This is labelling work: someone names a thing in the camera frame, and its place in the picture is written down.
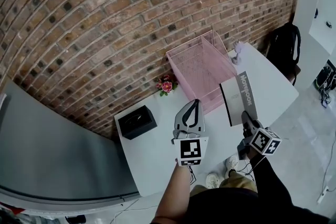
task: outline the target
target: black sleeve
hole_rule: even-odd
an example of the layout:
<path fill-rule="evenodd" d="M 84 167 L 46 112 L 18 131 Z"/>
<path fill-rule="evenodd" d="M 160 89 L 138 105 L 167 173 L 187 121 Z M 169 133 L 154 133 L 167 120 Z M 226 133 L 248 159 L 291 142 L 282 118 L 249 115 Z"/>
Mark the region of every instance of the black sleeve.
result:
<path fill-rule="evenodd" d="M 257 184 L 259 199 L 281 204 L 282 206 L 293 205 L 287 188 L 273 171 L 268 159 L 264 158 L 262 160 L 263 157 L 258 154 L 250 161 Z"/>

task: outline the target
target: khaki pants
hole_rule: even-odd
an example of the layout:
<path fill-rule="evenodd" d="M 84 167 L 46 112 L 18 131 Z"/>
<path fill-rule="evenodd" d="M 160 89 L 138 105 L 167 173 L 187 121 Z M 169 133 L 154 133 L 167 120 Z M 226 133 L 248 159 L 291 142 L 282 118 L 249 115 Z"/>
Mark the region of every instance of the khaki pants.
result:
<path fill-rule="evenodd" d="M 252 180 L 237 173 L 234 170 L 231 171 L 229 178 L 225 179 L 219 187 L 220 188 L 247 188 L 255 192 L 258 192 L 257 186 L 254 184 Z M 206 187 L 201 186 L 201 185 L 196 185 L 193 188 L 193 190 L 190 192 L 190 197 L 196 194 L 199 194 L 205 190 L 207 190 Z"/>

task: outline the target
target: bare forearm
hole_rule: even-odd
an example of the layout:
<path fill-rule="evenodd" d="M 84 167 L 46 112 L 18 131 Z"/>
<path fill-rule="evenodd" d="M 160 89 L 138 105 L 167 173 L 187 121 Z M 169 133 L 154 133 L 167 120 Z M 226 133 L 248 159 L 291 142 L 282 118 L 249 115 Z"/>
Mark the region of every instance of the bare forearm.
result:
<path fill-rule="evenodd" d="M 155 219 L 179 220 L 184 216 L 189 204 L 190 176 L 188 167 L 176 165 L 156 211 Z"/>

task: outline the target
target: concrete floor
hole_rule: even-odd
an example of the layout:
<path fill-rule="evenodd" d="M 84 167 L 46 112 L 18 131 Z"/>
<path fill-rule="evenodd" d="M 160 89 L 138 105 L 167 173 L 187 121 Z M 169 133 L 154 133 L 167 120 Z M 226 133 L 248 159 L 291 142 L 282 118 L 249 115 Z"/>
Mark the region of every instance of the concrete floor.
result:
<path fill-rule="evenodd" d="M 291 107 L 271 126 L 271 129 L 282 137 L 283 142 L 276 154 L 268 158 L 288 188 L 293 203 L 327 217 L 336 213 L 336 191 L 327 193 L 319 205 L 317 200 L 336 132 L 336 91 L 332 91 L 330 95 L 332 102 L 327 109 L 320 104 L 319 94 L 313 86 L 299 95 Z M 244 166 L 245 162 L 241 161 L 239 167 Z M 223 167 L 223 164 L 219 164 L 214 170 L 220 173 L 223 172 Z M 336 188 L 335 174 L 336 149 L 325 183 L 331 189 Z M 204 184 L 205 176 L 198 175 L 196 183 Z M 162 193 L 158 193 L 141 198 L 135 203 L 131 201 L 101 213 L 86 215 L 87 223 L 114 223 L 112 220 L 116 212 L 126 208 L 130 210 L 157 206 L 161 197 Z M 124 212 L 116 220 L 118 224 L 148 224 L 155 211 L 154 207 L 144 211 Z M 60 219 L 60 222 L 66 223 L 64 219 Z"/>

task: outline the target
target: black backpack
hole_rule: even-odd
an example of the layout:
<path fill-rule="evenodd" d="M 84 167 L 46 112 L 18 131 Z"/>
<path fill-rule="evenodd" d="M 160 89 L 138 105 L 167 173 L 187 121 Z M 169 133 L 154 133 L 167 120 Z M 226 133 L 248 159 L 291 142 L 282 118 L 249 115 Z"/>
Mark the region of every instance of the black backpack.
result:
<path fill-rule="evenodd" d="M 298 36 L 297 57 L 294 60 L 294 49 L 296 36 Z M 292 23 L 286 23 L 275 29 L 270 37 L 270 47 L 267 53 L 267 59 L 275 65 L 279 71 L 288 76 L 294 74 L 296 82 L 295 66 L 299 62 L 300 57 L 301 36 L 298 27 Z"/>

